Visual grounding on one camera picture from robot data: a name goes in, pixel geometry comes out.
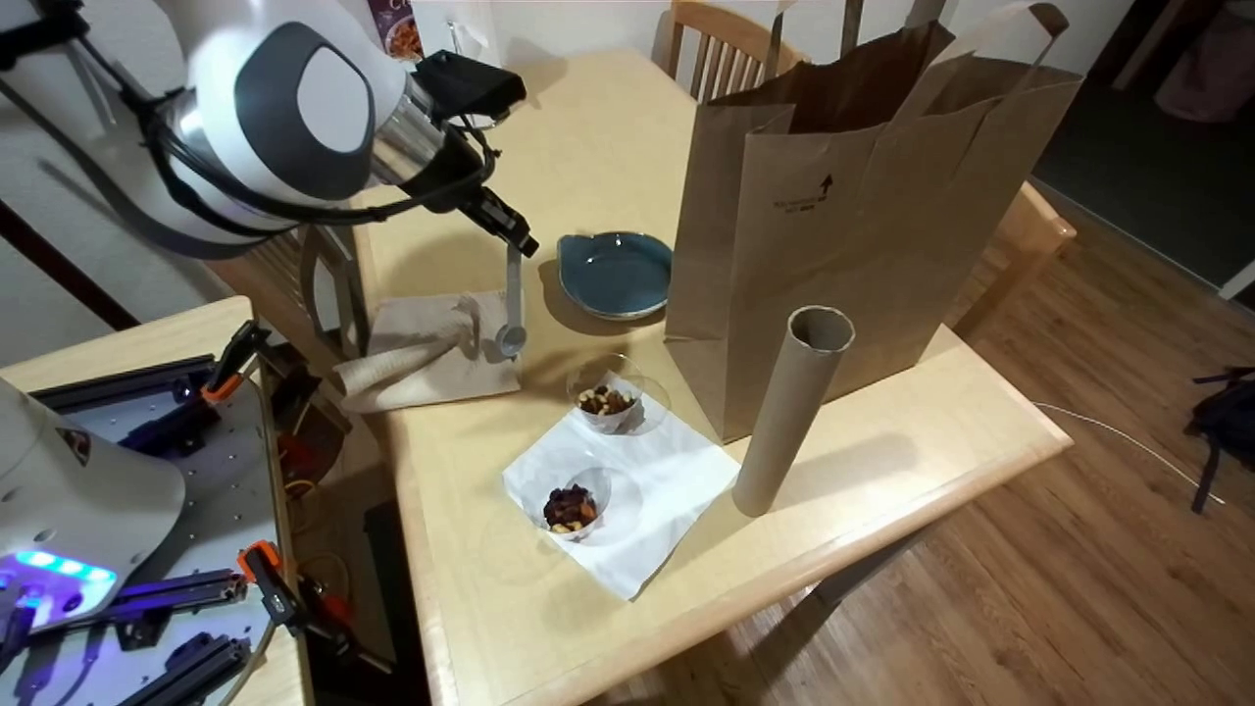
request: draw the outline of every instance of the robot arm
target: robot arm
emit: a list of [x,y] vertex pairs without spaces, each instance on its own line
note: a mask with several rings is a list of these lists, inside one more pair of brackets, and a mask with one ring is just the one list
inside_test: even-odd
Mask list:
[[[159,99],[91,45],[80,0],[40,0],[40,14],[73,38],[63,51],[80,51],[86,73],[127,106],[73,156],[91,156],[91,173],[165,230],[159,245],[234,255],[295,224],[431,209],[470,214],[521,255],[536,246],[524,220],[487,190],[494,149],[464,116],[506,112],[521,99],[514,73],[459,56],[399,63],[337,0],[158,3],[187,58],[187,84]],[[345,212],[372,180],[378,140],[408,156],[410,173],[393,173],[405,195]]]

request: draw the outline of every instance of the desk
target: desk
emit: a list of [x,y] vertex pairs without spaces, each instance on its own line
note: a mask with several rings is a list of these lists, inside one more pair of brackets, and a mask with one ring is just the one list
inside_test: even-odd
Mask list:
[[[938,330],[919,369],[820,411],[772,513],[750,520],[716,499],[640,600],[613,600],[506,502],[503,472],[569,411],[569,381],[596,362],[625,362],[711,437],[659,323],[591,327],[554,282],[566,230],[674,239],[694,101],[640,56],[519,71],[532,99],[494,131],[494,190],[540,239],[521,394],[385,417],[434,702],[591,698],[1065,446]],[[358,246],[370,302],[503,285],[497,245],[456,214],[410,212]]]
[[[159,362],[218,353],[242,319],[250,319],[246,298],[225,298],[178,319],[159,319],[127,335],[108,335],[86,345],[72,345],[72,349],[0,369],[0,378],[12,381],[14,390],[53,390],[53,386],[73,386],[91,378],[127,373],[127,369],[149,369]],[[278,527],[278,545],[290,550],[282,502],[274,506],[274,527]],[[267,659],[242,684],[238,702],[267,702],[267,706],[307,702],[301,647],[286,632],[270,637]]]

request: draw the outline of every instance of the cardboard tube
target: cardboard tube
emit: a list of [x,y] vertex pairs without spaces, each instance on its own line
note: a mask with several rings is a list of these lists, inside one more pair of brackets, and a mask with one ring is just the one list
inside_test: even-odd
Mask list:
[[733,502],[746,513],[766,513],[772,506],[850,343],[850,319],[831,306],[800,306],[787,315],[772,381],[757,409],[746,465],[733,486]]

